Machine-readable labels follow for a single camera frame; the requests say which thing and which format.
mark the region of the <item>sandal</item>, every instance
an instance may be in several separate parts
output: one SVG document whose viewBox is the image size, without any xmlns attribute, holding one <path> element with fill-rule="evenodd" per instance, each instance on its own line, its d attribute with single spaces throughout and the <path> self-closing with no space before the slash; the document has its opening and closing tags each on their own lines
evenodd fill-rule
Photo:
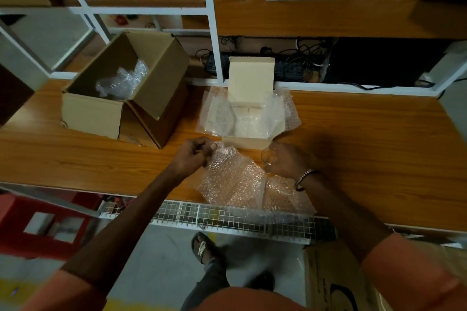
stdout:
<svg viewBox="0 0 467 311">
<path fill-rule="evenodd" d="M 201 237 L 201 242 L 199 243 L 198 248 L 195 249 L 195 241 L 198 240 L 198 237 Z M 222 264 L 225 265 L 225 256 L 222 254 L 219 247 L 217 247 L 215 243 L 213 243 L 211 239 L 202 232 L 196 233 L 191 239 L 191 250 L 201 263 L 203 263 L 203 254 L 206 249 L 211 252 L 213 257 L 218 258 Z"/>
</svg>

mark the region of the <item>white wire grid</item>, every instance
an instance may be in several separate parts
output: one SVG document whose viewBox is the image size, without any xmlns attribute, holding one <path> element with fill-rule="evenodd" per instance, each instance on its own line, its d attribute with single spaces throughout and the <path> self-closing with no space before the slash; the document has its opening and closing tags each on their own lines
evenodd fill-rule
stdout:
<svg viewBox="0 0 467 311">
<path fill-rule="evenodd" d="M 99 211 L 101 219 L 115 219 L 121 209 L 113 202 L 103 202 Z M 334 227 L 328 219 L 281 213 L 282 220 L 289 218 L 296 222 L 260 224 L 255 222 L 257 219 L 241 216 L 245 216 L 245 210 L 166 200 L 150 224 L 300 244 L 310 244 L 312 240 L 335 239 Z"/>
</svg>

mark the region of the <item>leg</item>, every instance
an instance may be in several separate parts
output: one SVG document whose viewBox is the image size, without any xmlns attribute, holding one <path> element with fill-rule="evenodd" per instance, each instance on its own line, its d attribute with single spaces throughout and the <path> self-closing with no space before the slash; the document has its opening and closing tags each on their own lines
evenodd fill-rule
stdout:
<svg viewBox="0 0 467 311">
<path fill-rule="evenodd" d="M 195 235 L 193 251 L 196 252 L 196 255 L 203 239 L 208 238 L 200 234 Z M 205 265 L 205 274 L 185 299 L 180 311 L 189 311 L 196 308 L 211 294 L 230 286 L 225 275 L 225 261 L 220 256 L 214 256 L 216 253 L 210 249 L 212 245 L 213 243 L 207 243 L 202 251 L 201 263 Z"/>
</svg>

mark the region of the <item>open cardboard box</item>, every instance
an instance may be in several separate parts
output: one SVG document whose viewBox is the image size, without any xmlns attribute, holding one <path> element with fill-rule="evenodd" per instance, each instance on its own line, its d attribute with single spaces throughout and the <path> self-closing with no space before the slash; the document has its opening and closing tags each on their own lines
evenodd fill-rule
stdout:
<svg viewBox="0 0 467 311">
<path fill-rule="evenodd" d="M 231 57 L 227 98 L 233 107 L 232 120 L 227 121 L 232 133 L 223 137 L 226 146 L 237 149 L 265 149 L 274 137 L 285 131 L 284 105 L 274 109 L 265 108 L 268 96 L 274 87 L 274 58 L 267 57 Z M 210 115 L 216 111 L 216 104 L 211 104 Z M 273 128 L 268 123 L 268 111 L 274 112 Z"/>
<path fill-rule="evenodd" d="M 100 98 L 96 83 L 133 70 L 138 59 L 149 68 L 130 99 Z M 124 32 L 115 37 L 64 90 L 64 126 L 143 146 L 164 147 L 188 90 L 184 74 L 190 57 L 168 33 Z"/>
</svg>

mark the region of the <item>sleeve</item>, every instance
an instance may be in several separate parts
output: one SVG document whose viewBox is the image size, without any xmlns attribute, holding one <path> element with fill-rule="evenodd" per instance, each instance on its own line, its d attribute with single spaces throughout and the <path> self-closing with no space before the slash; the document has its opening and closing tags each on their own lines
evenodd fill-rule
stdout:
<svg viewBox="0 0 467 311">
<path fill-rule="evenodd" d="M 362 269 L 395 311 L 467 310 L 467 287 L 399 234 L 378 244 Z"/>
<path fill-rule="evenodd" d="M 83 279 L 58 270 L 26 301 L 21 310 L 100 311 L 106 302 L 106 296 Z"/>
</svg>

